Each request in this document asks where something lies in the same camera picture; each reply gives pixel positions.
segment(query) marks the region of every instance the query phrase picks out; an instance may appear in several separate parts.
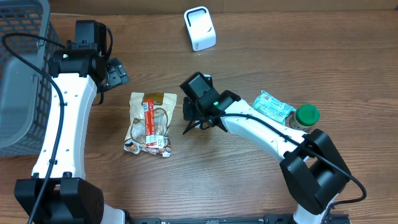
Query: green bottle cap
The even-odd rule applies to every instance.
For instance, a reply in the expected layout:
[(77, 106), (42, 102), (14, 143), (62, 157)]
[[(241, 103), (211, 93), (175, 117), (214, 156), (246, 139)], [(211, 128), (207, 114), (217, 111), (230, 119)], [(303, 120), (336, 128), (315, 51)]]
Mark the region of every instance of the green bottle cap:
[(299, 124), (310, 127), (318, 122), (320, 113), (314, 105), (303, 105), (297, 110), (295, 117)]

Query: teal wrapper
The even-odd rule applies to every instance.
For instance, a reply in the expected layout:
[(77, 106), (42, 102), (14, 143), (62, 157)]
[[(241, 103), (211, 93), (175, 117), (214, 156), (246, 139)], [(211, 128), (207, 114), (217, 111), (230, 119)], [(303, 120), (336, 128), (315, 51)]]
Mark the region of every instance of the teal wrapper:
[(253, 108), (268, 118), (283, 125), (286, 124), (285, 120), (288, 115), (291, 112), (296, 111), (293, 106), (279, 101), (264, 90), (261, 90), (261, 95), (254, 100)]

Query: white box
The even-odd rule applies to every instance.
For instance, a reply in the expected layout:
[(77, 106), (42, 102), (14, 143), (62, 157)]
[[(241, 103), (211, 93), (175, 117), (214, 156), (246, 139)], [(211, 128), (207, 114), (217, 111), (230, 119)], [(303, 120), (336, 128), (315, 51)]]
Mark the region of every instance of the white box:
[(194, 51), (203, 50), (216, 44), (216, 31), (211, 21), (209, 10), (195, 7), (185, 11), (185, 25)]

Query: gray plastic bin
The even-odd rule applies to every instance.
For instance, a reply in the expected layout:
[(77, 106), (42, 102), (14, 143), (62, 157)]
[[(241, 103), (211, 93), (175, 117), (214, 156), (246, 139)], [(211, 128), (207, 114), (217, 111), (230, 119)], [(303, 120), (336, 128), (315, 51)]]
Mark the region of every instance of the gray plastic bin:
[[(0, 1), (0, 35), (39, 34), (57, 42), (46, 0)], [(7, 44), (44, 71), (58, 49), (30, 37), (10, 37)], [(0, 156), (39, 154), (51, 104), (51, 84), (6, 51), (0, 43)]]

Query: wooden table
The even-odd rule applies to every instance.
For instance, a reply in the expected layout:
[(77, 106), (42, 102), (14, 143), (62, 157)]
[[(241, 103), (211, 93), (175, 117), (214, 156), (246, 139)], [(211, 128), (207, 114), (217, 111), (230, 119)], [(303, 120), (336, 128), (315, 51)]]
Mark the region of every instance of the wooden table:
[[(130, 83), (91, 109), (85, 167), (107, 204), (133, 217), (249, 217), (291, 213), (296, 203), (278, 163), (246, 140), (213, 128), (185, 136), (179, 84), (193, 72), (213, 75), (218, 91), (249, 103), (266, 90), (295, 107), (321, 111), (317, 128), (334, 140), (366, 186), (361, 203), (342, 205), (353, 223), (398, 222), (398, 14), (287, 12), (214, 14), (217, 44), (192, 52), (182, 15), (53, 16), (63, 42), (77, 19), (112, 29), (112, 57)], [(169, 159), (123, 151), (131, 92), (176, 93)], [(14, 198), (16, 179), (29, 178), (37, 156), (0, 159), (0, 223), (25, 223)], [(350, 182), (338, 199), (360, 196)]]

